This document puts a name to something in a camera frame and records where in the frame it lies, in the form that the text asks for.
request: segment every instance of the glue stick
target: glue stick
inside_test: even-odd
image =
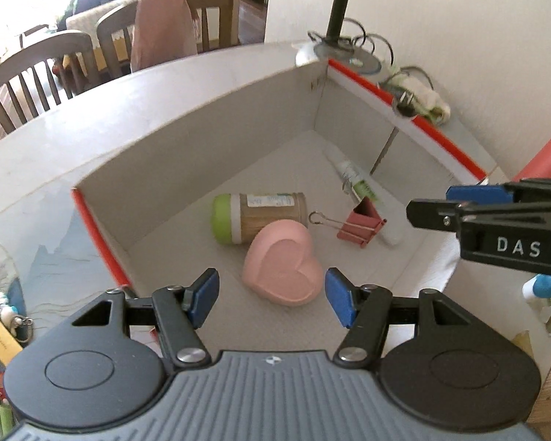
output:
[[[334,166],[342,180],[347,180],[350,183],[357,196],[359,198],[368,197],[379,216],[386,220],[386,224],[379,231],[379,236],[382,237],[383,241],[388,245],[399,244],[404,238],[404,221],[406,220],[404,207],[395,207],[392,210],[391,204],[385,204],[384,200],[388,202],[391,200],[389,192],[373,181],[369,174],[365,174],[355,163],[351,162],[334,144],[328,144],[324,150],[324,155]],[[404,214],[396,214],[397,209],[404,212]]]

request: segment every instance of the toothpick container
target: toothpick container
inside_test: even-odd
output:
[[[251,243],[263,227],[280,219],[307,225],[304,194],[221,194],[213,201],[212,230],[222,244]]]

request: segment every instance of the dining table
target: dining table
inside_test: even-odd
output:
[[[297,51],[293,43],[256,44],[161,64],[91,89],[0,141],[0,291],[20,284],[35,337],[115,285],[72,187],[161,126],[294,67]],[[249,110],[260,110],[254,104]],[[460,122],[445,133],[487,171],[495,165]]]

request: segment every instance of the wooden chair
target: wooden chair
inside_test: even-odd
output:
[[[233,25],[233,0],[186,0],[191,9],[201,10],[202,51],[210,50],[208,32],[208,8],[219,9],[219,48],[231,46],[231,26]],[[113,79],[120,78],[123,74],[120,69],[116,54],[115,44],[112,40],[113,33],[123,31],[127,54],[131,56],[132,46],[128,27],[134,25],[137,14],[137,2],[115,8],[105,14],[98,21],[96,34],[100,41],[100,48],[108,66],[110,76]]]
[[[127,55],[130,61],[133,47],[129,35],[129,26],[134,25],[135,15],[137,14],[137,3],[138,0],[135,0],[132,3],[119,6],[109,11],[100,18],[96,26],[96,34],[100,42],[102,54],[104,55],[104,61],[106,61],[108,72],[113,79],[120,78],[123,73],[120,69],[120,63],[116,55],[115,43],[112,40],[112,35],[120,30],[123,31]]]
[[[35,81],[35,86],[39,99],[45,111],[50,109],[47,95],[43,89],[42,83],[39,79],[39,76],[36,72],[35,65],[39,63],[44,63],[45,69],[47,71],[47,80],[48,85],[51,89],[51,95],[55,100],[57,105],[61,104],[61,99],[59,97],[59,92],[57,86],[51,74],[51,68],[49,67],[48,60],[63,57],[65,54],[71,54],[71,67],[73,78],[76,84],[77,93],[83,92],[83,82],[80,78],[82,73],[81,68],[79,68],[78,60],[75,58],[76,53],[81,53],[83,56],[84,64],[87,70],[87,78],[90,84],[90,87],[98,86],[100,84],[100,77],[98,76],[98,71],[96,68],[96,61],[94,59],[94,52],[92,51],[92,42],[89,35],[84,32],[69,30],[64,32],[55,33],[50,35],[47,38],[38,41],[37,43],[31,44],[26,48],[22,48],[16,53],[5,57],[0,61],[0,88],[3,85],[6,85],[10,98],[12,99],[12,104],[18,114],[19,119],[22,124],[27,122],[27,118],[22,109],[20,101],[18,101],[15,91],[12,89],[10,81],[18,76],[19,82],[21,84],[22,92],[25,96],[26,103],[29,106],[30,113],[33,117],[37,117],[39,114],[37,108],[29,91],[29,87],[25,81],[23,73],[28,69],[31,69],[33,79]],[[68,96],[72,98],[72,91],[69,88],[66,79],[61,78],[63,89]],[[0,102],[0,124],[4,128],[7,134],[15,130],[15,125],[12,122],[12,119],[8,116],[4,106]]]
[[[233,25],[233,0],[186,0],[192,10],[202,10],[202,51],[210,50],[208,35],[208,8],[219,9],[219,48],[231,46]]]
[[[45,29],[45,28],[49,28],[49,25],[46,25],[46,24],[43,23],[42,25],[33,26],[33,28],[19,34],[19,43],[21,44],[21,48],[25,47],[24,44],[23,44],[25,36],[32,35],[33,33],[36,33],[39,30],[42,30],[42,29]]]

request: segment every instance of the ribbed gray surface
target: ribbed gray surface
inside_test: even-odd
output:
[[[281,361],[266,360],[276,356]],[[226,352],[215,366],[176,377],[147,413],[93,434],[22,425],[13,441],[536,441],[524,425],[485,434],[447,433],[386,400],[362,370],[324,352]]]

